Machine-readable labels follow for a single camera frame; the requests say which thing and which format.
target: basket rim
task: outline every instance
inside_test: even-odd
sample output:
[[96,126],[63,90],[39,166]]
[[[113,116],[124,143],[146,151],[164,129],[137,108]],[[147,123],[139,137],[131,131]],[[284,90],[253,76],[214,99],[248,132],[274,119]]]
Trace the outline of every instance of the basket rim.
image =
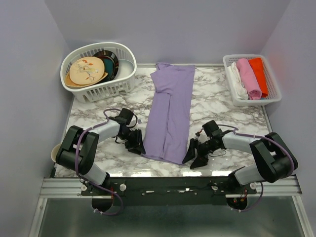
[[80,89],[71,89],[71,88],[69,88],[69,87],[67,87],[67,86],[65,85],[65,82],[64,82],[64,79],[63,79],[63,73],[62,73],[62,71],[63,71],[63,68],[64,68],[64,65],[65,65],[66,60],[70,57],[71,54],[73,54],[74,52],[79,51],[79,50],[81,50],[81,49],[85,49],[85,48],[87,48],[87,47],[89,47],[89,46],[92,46],[92,45],[97,46],[97,45],[105,45],[105,44],[116,44],[116,45],[119,45],[119,46],[124,47],[124,48],[131,54],[131,56],[132,56],[132,58],[133,58],[133,61],[134,61],[134,65],[135,65],[135,66],[134,66],[133,72],[132,72],[130,75],[128,75],[127,77],[124,77],[124,78],[120,78],[120,79],[115,80],[115,83],[116,83],[116,82],[120,82],[120,81],[125,81],[126,79],[129,79],[131,76],[133,76],[133,75],[135,74],[135,72],[136,72],[136,70],[137,70],[136,59],[135,59],[135,56],[134,56],[134,54],[132,53],[132,51],[131,51],[127,46],[125,46],[124,44],[121,44],[121,43],[116,43],[116,42],[99,42],[99,43],[92,43],[92,44],[88,44],[88,45],[85,45],[85,46],[83,46],[83,47],[80,47],[80,48],[77,48],[77,49],[73,50],[73,51],[70,52],[70,53],[65,57],[65,59],[63,60],[63,62],[62,62],[62,64],[61,64],[61,68],[60,68],[60,80],[61,80],[61,83],[62,83],[63,87],[64,87],[67,91],[70,91],[70,92],[85,92],[85,91],[87,91],[87,89],[90,90],[90,89],[99,88],[99,87],[105,86],[105,85],[107,85],[107,84],[112,84],[112,83],[114,82],[114,81],[112,80],[112,81],[107,81],[107,82],[100,83],[100,84],[95,84],[95,85],[87,86],[87,87],[80,88]]
[[[278,86],[278,83],[277,83],[277,80],[276,80],[274,71],[272,70],[272,68],[271,68],[271,66],[270,66],[270,64],[269,64],[269,62],[268,62],[267,59],[266,59],[266,57],[263,56],[263,55],[261,55],[261,54],[230,54],[230,55],[225,55],[225,56],[223,57],[223,63],[224,63],[224,68],[225,68],[226,77],[229,77],[229,78],[230,78],[229,74],[228,74],[227,71],[226,71],[226,69],[227,69],[227,67],[228,67],[228,65],[226,64],[226,59],[227,59],[227,58],[230,58],[230,57],[241,57],[241,58],[242,58],[242,57],[247,57],[247,56],[248,56],[248,57],[258,57],[258,58],[260,57],[260,58],[263,60],[265,66],[267,67],[269,73],[271,74],[271,77],[272,77],[271,80],[272,80],[273,86],[274,86],[274,88],[275,88],[275,90],[276,90],[276,98],[273,98],[273,99],[266,99],[266,100],[246,100],[247,104],[267,104],[267,103],[272,103],[272,102],[278,102],[278,101],[280,101],[280,100],[282,99],[282,94],[281,94],[280,88],[279,88],[279,86]],[[236,97],[236,95],[234,95],[234,99],[235,99],[236,101],[238,101],[238,102],[245,102],[245,100],[238,99],[238,98]]]

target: beige plate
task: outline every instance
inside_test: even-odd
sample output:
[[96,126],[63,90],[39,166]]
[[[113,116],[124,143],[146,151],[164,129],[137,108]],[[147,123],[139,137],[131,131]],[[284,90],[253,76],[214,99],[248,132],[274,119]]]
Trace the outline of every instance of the beige plate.
[[95,81],[89,85],[78,85],[78,84],[75,84],[71,79],[70,79],[70,76],[69,76],[69,73],[67,73],[66,75],[66,79],[65,79],[65,85],[72,88],[72,89],[77,89],[77,88],[82,88],[82,87],[87,87],[87,86],[90,86],[90,85],[94,85],[95,83],[98,83],[99,81],[103,80],[106,76],[108,75],[108,73],[103,73],[103,76],[98,80],[98,81]]
[[91,85],[99,81],[104,73],[104,63],[96,57],[78,59],[69,70],[70,79],[77,85]]

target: gray floor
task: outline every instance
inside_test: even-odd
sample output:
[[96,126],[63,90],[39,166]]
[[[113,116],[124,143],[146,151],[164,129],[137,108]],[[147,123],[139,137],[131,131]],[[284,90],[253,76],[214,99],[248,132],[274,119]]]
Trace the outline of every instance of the gray floor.
[[126,207],[93,213],[88,199],[48,201],[40,237],[303,237],[292,197],[265,197],[246,213],[227,206]]

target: purple t-shirt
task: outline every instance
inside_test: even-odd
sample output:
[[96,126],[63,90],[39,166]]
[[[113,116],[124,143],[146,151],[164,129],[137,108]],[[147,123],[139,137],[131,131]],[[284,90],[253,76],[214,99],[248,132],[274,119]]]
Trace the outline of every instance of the purple t-shirt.
[[156,65],[144,147],[147,158],[182,164],[187,152],[195,66]]

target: marble surface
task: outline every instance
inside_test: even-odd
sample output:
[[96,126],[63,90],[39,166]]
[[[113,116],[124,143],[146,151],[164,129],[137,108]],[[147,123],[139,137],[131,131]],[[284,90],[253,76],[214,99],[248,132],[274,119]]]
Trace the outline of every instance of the marble surface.
[[[72,125],[90,127],[105,120],[103,110],[108,108],[126,107],[134,111],[142,123],[138,128],[143,137],[146,121],[151,109],[154,95],[154,84],[150,73],[156,69],[139,68],[136,71],[136,86],[131,93],[115,96],[94,103],[80,103],[74,100],[67,128]],[[206,122],[214,119],[217,123],[229,124],[239,128],[240,132],[264,135],[268,128],[261,107],[235,107],[227,89],[226,76],[222,67],[197,67],[190,110],[190,134],[193,138]],[[203,133],[200,140],[206,140]],[[215,151],[213,156],[223,154]],[[99,143],[96,164],[110,173],[112,177],[181,177],[181,176],[221,176],[254,162],[253,156],[237,150],[227,150],[219,157],[209,157],[208,165],[190,170],[192,161],[185,165],[176,165],[151,160],[129,153],[122,144],[114,139]],[[59,165],[55,177],[75,177],[75,172]]]

